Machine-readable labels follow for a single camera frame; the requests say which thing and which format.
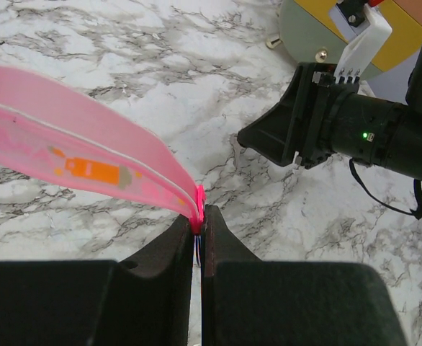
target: white plastic bracket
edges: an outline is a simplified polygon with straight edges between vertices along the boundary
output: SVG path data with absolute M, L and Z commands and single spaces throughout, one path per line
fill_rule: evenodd
M 392 34 L 392 27 L 376 9 L 364 5 L 364 14 L 369 26 L 344 48 L 334 71 L 337 84 L 355 82 Z

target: metal bolt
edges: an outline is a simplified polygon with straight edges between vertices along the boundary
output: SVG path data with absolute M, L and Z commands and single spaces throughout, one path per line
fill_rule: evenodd
M 328 51 L 325 48 L 320 49 L 315 54 L 315 60 L 317 61 L 317 63 L 324 63 L 327 57 L 328 57 Z

